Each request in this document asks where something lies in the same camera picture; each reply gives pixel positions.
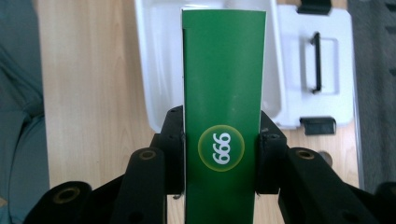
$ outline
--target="green cardboard box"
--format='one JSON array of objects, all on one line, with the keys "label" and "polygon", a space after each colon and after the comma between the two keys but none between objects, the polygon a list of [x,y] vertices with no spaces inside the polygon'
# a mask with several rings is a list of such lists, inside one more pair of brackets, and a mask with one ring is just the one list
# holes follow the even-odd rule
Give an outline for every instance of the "green cardboard box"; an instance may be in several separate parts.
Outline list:
[{"label": "green cardboard box", "polygon": [[265,16],[182,11],[186,223],[252,223]]}]

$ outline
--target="screw hole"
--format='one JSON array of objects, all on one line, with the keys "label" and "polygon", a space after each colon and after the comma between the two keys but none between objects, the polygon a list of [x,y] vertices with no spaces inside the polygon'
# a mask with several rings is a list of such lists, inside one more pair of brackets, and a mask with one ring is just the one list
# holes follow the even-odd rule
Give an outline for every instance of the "screw hole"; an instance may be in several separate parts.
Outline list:
[{"label": "screw hole", "polygon": [[132,212],[131,215],[129,215],[129,222],[130,223],[139,223],[143,220],[144,216],[141,212]]},{"label": "screw hole", "polygon": [[153,150],[145,150],[145,151],[142,151],[142,152],[139,154],[139,157],[140,157],[141,160],[147,161],[147,160],[151,160],[151,159],[154,158],[156,155],[157,155],[157,154],[156,154],[155,151],[153,151]]},{"label": "screw hole", "polygon": [[313,160],[315,158],[314,154],[309,151],[298,150],[296,153],[298,157],[304,160]]},{"label": "screw hole", "polygon": [[77,198],[79,193],[80,191],[78,187],[62,189],[53,196],[52,200],[57,204],[70,203]]}]

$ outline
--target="wooden table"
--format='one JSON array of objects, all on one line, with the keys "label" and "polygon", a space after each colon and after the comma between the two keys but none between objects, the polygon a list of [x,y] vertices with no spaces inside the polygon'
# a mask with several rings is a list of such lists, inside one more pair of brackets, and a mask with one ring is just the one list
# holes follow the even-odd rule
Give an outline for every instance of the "wooden table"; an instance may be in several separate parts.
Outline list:
[{"label": "wooden table", "polygon": [[[295,0],[279,3],[298,4]],[[346,7],[346,0],[333,1]],[[46,107],[49,178],[97,188],[125,172],[130,155],[147,147],[150,129],[144,102],[134,2],[35,1],[39,15]],[[332,155],[334,171],[358,186],[355,123],[336,136],[306,137],[285,131],[290,147]],[[276,196],[256,202],[255,223],[282,223]],[[169,223],[183,223],[183,200],[169,200]]]}]

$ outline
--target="gray cloth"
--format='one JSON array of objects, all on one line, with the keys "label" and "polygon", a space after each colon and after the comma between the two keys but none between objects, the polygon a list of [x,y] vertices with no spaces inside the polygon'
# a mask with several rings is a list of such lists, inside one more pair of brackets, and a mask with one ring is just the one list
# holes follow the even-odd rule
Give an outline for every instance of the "gray cloth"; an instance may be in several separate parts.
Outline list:
[{"label": "gray cloth", "polygon": [[37,16],[0,0],[0,223],[22,223],[49,188]]},{"label": "gray cloth", "polygon": [[396,0],[348,0],[355,43],[364,185],[396,181]]}]

